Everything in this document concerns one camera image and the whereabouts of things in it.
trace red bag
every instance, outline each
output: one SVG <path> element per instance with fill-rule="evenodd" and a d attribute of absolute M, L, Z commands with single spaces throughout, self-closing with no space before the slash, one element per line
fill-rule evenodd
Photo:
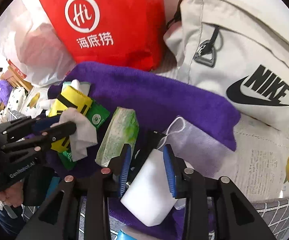
<path fill-rule="evenodd" d="M 163 0 L 40 0 L 77 63 L 149 71 L 164 52 Z"/>

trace nike swoosh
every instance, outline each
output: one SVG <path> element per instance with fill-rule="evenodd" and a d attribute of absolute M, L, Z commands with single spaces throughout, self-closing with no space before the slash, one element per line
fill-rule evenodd
<path fill-rule="evenodd" d="M 231 86 L 228 87 L 227 89 L 227 97 L 238 104 L 244 104 L 244 105 L 258 105 L 258 106 L 289 106 L 289 105 L 284 105 L 280 104 L 277 102 L 272 102 L 272 101 L 267 101 L 264 99 L 260 98 L 253 98 L 244 95 L 241 92 L 241 85 L 244 82 L 244 80 L 247 78 L 240 79 L 239 81 L 233 83 Z"/>

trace metal screw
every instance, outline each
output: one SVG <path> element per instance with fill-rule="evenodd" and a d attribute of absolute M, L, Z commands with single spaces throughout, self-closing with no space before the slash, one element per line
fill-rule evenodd
<path fill-rule="evenodd" d="M 102 174 L 109 174 L 111 172 L 111 169 L 109 169 L 109 168 L 103 168 L 102 170 L 101 170 L 101 173 Z"/>
<path fill-rule="evenodd" d="M 68 175 L 65 177 L 65 182 L 72 182 L 74 180 L 74 177 L 71 175 Z"/>
<path fill-rule="evenodd" d="M 221 177 L 221 181 L 222 181 L 223 183 L 227 184 L 227 183 L 230 182 L 230 179 L 229 179 L 228 177 L 226 177 L 226 176 L 223 176 L 223 177 Z"/>
<path fill-rule="evenodd" d="M 185 174 L 193 174 L 194 170 L 192 168 L 185 168 L 184 173 Z"/>

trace purple plush toy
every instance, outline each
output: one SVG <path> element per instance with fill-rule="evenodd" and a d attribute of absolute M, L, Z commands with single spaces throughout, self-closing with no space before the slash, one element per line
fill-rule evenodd
<path fill-rule="evenodd" d="M 13 87 L 9 84 L 7 80 L 0 80 L 0 102 L 6 106 L 11 94 Z"/>

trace white plastic bag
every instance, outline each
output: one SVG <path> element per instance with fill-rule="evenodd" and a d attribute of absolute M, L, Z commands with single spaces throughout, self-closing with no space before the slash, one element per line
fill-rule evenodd
<path fill-rule="evenodd" d="M 39 0 L 24 1 L 14 0 L 0 17 L 0 53 L 35 86 L 62 81 L 75 62 Z"/>

